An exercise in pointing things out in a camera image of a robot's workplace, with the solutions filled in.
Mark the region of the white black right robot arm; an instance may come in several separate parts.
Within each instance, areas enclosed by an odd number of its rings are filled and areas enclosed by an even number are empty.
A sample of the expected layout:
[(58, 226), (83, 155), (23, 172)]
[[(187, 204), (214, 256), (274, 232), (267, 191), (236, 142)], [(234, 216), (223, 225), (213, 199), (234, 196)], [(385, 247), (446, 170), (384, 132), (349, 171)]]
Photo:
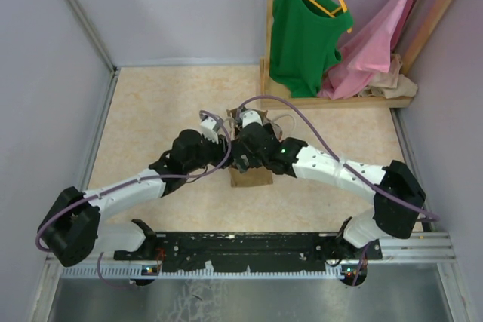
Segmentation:
[(271, 124), (250, 123), (235, 131), (234, 166), (242, 173), (265, 167), (276, 175), (307, 179), (351, 192), (372, 207), (343, 222), (321, 247), (326, 259), (355, 258), (381, 237), (408, 239), (422, 213), (426, 194), (408, 166), (336, 159), (303, 140), (280, 140)]

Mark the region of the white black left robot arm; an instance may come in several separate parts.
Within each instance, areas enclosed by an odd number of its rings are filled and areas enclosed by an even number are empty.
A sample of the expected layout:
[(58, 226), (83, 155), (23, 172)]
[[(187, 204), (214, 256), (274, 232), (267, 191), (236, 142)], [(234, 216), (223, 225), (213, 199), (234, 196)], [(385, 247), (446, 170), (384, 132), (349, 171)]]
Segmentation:
[(113, 253), (117, 260), (154, 259), (156, 233), (142, 220), (107, 225), (114, 215), (139, 204), (172, 194), (189, 179), (227, 167), (229, 135), (207, 138), (196, 130), (183, 130), (171, 149), (137, 175), (110, 186), (79, 191), (64, 189), (38, 227), (35, 245), (53, 253), (62, 266), (72, 267), (91, 254)]

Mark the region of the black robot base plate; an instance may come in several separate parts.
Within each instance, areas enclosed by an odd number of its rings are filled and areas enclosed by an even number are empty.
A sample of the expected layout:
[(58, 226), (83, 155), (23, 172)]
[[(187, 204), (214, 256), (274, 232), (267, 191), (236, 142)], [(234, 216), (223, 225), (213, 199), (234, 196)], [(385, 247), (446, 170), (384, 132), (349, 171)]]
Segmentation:
[(117, 250), (116, 261), (146, 262), (146, 277), (335, 277), (361, 284), (357, 265), (383, 257), (379, 241), (360, 249), (340, 232), (155, 232), (136, 219), (145, 240), (135, 251)]

